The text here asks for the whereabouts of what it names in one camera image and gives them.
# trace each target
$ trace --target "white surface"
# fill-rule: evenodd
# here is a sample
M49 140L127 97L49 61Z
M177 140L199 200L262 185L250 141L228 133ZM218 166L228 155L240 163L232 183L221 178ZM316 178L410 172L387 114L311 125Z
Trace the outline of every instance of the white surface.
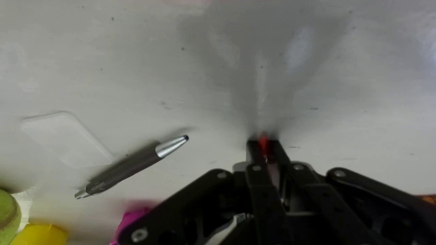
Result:
M0 182L30 216L106 243L131 198L164 198L277 132L319 171L346 166L436 191L433 0L0 1ZM101 195L21 129L70 111L116 156L188 132L179 152Z

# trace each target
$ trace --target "pen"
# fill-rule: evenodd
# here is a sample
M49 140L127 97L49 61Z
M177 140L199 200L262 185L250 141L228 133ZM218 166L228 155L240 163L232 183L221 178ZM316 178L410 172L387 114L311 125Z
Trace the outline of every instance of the pen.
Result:
M188 140L190 137L184 134L181 137L176 137L173 140L160 142L153 149L146 148L146 149L138 151L136 153L123 159L113 167L108 168L102 174L90 179L90 182L85 187L82 187L75 194L75 197L85 198L85 197L111 189L112 186L124 181L126 178L139 172L143 168L147 168L149 166L171 155L183 144L186 144Z

